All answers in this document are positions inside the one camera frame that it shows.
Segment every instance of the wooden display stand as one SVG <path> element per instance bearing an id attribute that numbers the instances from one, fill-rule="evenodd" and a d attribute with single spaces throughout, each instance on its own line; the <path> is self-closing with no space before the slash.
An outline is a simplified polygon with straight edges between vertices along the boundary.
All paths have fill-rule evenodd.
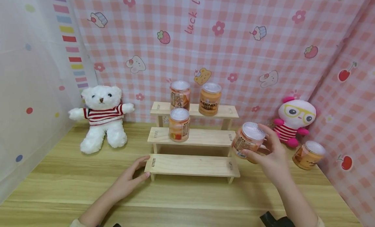
<path id="1" fill-rule="evenodd" d="M 198 104 L 190 104 L 190 117 L 207 117 L 198 111 Z M 153 144 L 154 154 L 146 163 L 145 172 L 155 175 L 215 176 L 227 177 L 231 184 L 235 177 L 240 177 L 235 160 L 230 157 L 230 145 L 235 131 L 229 131 L 232 120 L 239 118 L 235 106 L 219 106 L 215 116 L 207 118 L 223 119 L 221 130 L 190 129 L 189 138 L 182 143 L 174 142 L 169 137 L 169 128 L 163 128 L 163 116 L 170 115 L 170 103 L 154 102 L 151 115 L 156 116 L 157 127 L 152 127 L 148 143 Z M 228 157 L 166 155 L 160 154 L 161 145 L 216 146 L 228 149 Z"/>

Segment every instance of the pink plush toy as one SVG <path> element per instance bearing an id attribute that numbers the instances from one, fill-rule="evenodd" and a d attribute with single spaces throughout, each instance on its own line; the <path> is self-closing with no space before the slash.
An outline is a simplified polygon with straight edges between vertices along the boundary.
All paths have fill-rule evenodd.
<path id="1" fill-rule="evenodd" d="M 295 148 L 298 146 L 296 134 L 308 135 L 304 129 L 313 123 L 316 117 L 316 109 L 306 101 L 295 100 L 294 97 L 286 97 L 279 108 L 280 119 L 275 119 L 276 127 L 273 129 L 286 145 Z"/>

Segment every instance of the black object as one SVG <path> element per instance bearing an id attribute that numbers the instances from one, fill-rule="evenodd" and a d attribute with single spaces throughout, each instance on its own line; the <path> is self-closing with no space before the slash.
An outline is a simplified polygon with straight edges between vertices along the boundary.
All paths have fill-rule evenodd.
<path id="1" fill-rule="evenodd" d="M 276 220 L 270 212 L 266 212 L 260 219 L 266 227 L 295 227 L 288 217 Z"/>

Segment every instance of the orange jar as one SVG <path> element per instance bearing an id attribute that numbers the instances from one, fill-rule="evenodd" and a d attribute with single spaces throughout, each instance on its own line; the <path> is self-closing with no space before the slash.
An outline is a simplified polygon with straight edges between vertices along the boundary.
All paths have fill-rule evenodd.
<path id="1" fill-rule="evenodd" d="M 232 151 L 242 159 L 247 159 L 252 163 L 256 163 L 242 153 L 243 149 L 256 152 L 262 145 L 266 134 L 262 131 L 257 123 L 246 122 L 238 129 L 235 138 L 232 141 Z"/>
<path id="2" fill-rule="evenodd" d="M 214 116 L 219 109 L 221 86 L 215 83 L 205 83 L 202 86 L 199 99 L 199 112 L 204 116 Z"/>
<path id="3" fill-rule="evenodd" d="M 324 157 L 325 148 L 315 141 L 306 141 L 294 154 L 293 162 L 304 170 L 311 170 Z"/>
<path id="4" fill-rule="evenodd" d="M 171 84 L 171 109 L 190 110 L 190 84 L 186 81 L 173 81 Z"/>
<path id="5" fill-rule="evenodd" d="M 184 142 L 188 139 L 190 130 L 190 114 L 184 108 L 171 110 L 169 116 L 169 137 L 175 142 Z"/>

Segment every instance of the white lid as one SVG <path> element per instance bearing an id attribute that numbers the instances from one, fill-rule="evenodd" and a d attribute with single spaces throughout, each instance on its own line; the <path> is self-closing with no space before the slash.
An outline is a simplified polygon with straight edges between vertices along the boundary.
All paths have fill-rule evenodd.
<path id="1" fill-rule="evenodd" d="M 254 140 L 262 140 L 266 137 L 266 134 L 264 133 L 264 131 L 262 131 L 257 126 L 257 123 L 253 123 L 253 122 L 244 123 L 242 125 L 242 132 L 245 134 L 245 136 Z"/>
<path id="2" fill-rule="evenodd" d="M 207 92 L 218 93 L 221 91 L 221 86 L 215 83 L 205 83 L 203 89 Z"/>
<path id="3" fill-rule="evenodd" d="M 171 110 L 171 118 L 175 121 L 184 121 L 189 118 L 190 114 L 185 108 L 175 108 Z"/>
<path id="4" fill-rule="evenodd" d="M 308 150 L 318 154 L 318 155 L 324 155 L 326 153 L 326 149 L 320 145 L 319 143 L 315 141 L 306 141 L 305 145 Z"/>
<path id="5" fill-rule="evenodd" d="M 185 90 L 190 88 L 190 84 L 183 80 L 176 80 L 172 82 L 171 87 L 175 90 Z"/>

